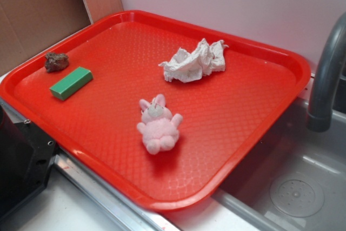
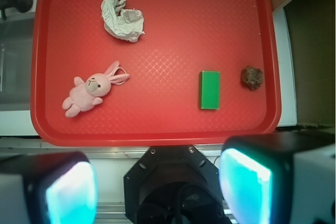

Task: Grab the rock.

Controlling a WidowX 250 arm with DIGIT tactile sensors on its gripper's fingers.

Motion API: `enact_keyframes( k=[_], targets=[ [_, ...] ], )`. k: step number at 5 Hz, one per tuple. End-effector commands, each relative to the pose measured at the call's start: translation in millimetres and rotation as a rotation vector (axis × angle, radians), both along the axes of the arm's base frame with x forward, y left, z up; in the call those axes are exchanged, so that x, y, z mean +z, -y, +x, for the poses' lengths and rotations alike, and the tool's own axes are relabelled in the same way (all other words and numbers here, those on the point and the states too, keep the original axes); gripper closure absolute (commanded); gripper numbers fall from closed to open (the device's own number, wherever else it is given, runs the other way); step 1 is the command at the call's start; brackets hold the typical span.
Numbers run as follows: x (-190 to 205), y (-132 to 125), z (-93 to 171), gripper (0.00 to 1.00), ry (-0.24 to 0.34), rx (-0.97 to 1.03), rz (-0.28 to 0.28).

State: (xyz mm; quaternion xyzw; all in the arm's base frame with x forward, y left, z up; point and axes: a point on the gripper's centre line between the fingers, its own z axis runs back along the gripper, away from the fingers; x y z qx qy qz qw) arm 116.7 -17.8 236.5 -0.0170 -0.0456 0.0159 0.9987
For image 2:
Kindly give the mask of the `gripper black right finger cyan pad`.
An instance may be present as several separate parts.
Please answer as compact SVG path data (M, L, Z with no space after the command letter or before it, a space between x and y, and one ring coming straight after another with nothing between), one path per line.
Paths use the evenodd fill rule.
M219 158L219 183L239 223L335 223L335 135L233 136Z

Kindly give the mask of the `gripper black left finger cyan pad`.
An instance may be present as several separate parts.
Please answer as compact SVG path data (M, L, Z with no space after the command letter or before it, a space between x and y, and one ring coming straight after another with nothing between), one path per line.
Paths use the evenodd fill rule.
M1 223L94 223L98 181L82 152L1 158Z

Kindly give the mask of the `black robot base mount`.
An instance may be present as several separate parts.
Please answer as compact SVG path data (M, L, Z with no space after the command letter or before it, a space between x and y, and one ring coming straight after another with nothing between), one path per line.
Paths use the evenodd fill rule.
M193 146L152 146L123 177L132 223L231 223L219 170Z

